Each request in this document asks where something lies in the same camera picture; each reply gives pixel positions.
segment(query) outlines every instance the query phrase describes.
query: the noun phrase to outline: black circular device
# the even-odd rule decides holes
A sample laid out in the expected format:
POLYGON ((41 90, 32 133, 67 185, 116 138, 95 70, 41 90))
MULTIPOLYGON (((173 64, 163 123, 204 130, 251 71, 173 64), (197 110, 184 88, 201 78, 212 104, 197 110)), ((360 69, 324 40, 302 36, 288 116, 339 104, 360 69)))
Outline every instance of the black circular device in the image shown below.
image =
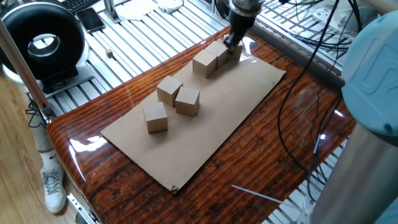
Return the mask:
MULTIPOLYGON (((36 79, 51 85, 77 75, 76 63, 85 38, 80 23, 68 10, 48 2, 34 2, 11 10, 2 21, 36 79), (50 34, 53 41, 39 49, 32 43, 44 34, 50 34)), ((16 72, 1 49, 0 60, 16 72)))

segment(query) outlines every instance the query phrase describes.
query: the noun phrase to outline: black phone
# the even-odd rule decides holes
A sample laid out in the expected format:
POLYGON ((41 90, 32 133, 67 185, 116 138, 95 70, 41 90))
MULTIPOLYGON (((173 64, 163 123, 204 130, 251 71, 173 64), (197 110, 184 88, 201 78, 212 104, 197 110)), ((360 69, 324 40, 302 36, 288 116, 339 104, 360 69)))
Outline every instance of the black phone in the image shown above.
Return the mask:
POLYGON ((95 12, 93 8, 88 8, 76 12, 81 24, 87 31, 87 33, 92 33, 100 29, 105 28, 105 24, 100 19, 100 16, 95 12))

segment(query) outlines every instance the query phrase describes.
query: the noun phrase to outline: white cable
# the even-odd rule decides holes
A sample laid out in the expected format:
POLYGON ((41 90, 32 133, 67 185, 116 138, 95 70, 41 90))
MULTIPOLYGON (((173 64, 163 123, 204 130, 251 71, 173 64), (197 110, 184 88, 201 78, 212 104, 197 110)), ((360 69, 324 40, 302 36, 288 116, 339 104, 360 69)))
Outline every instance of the white cable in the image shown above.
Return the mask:
POLYGON ((236 188, 236 189, 239 189, 239 190, 243 190, 244 192, 247 192, 247 193, 250 193, 250 194, 254 194, 254 195, 257 195, 257 196, 259 196, 259 197, 262 197, 262 198, 271 200, 271 201, 273 201, 273 202, 277 202, 277 203, 279 203, 279 204, 289 206, 290 208, 295 208, 295 209, 297 209, 298 211, 303 212, 303 209, 301 209, 301 208, 299 208, 299 207, 297 207, 297 206, 294 206, 294 205, 291 205, 291 204, 287 204, 287 203, 285 203, 285 202, 282 202, 282 201, 280 201, 280 200, 274 199, 274 198, 272 198, 272 197, 268 197, 268 196, 265 196, 265 195, 259 194, 259 193, 257 193, 257 192, 253 192, 253 191, 251 191, 251 190, 244 189, 244 188, 241 188, 241 187, 238 187, 238 186, 235 186, 235 185, 232 185, 232 187, 234 187, 234 188, 236 188))

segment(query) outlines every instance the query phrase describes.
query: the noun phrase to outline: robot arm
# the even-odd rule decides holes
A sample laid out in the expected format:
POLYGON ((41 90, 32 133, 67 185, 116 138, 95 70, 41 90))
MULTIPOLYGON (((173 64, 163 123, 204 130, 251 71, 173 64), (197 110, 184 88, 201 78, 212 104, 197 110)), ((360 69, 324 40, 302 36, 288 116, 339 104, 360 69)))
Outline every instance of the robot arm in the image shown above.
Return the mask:
POLYGON ((232 54, 235 47, 244 37, 246 31, 254 25, 256 16, 261 12, 265 0, 229 0, 229 22, 231 32, 224 40, 228 53, 232 54))

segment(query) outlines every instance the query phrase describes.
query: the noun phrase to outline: wooden floor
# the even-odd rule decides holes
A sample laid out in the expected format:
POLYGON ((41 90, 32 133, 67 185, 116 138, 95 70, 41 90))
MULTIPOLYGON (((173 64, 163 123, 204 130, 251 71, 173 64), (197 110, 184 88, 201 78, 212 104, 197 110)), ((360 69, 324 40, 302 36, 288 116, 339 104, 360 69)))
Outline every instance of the wooden floor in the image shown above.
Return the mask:
MULTIPOLYGON (((0 72, 0 223, 75 223, 76 210, 69 202, 57 215, 45 207, 42 161, 27 125, 27 104, 23 87, 0 72)), ((64 186, 83 203, 67 177, 64 186)))

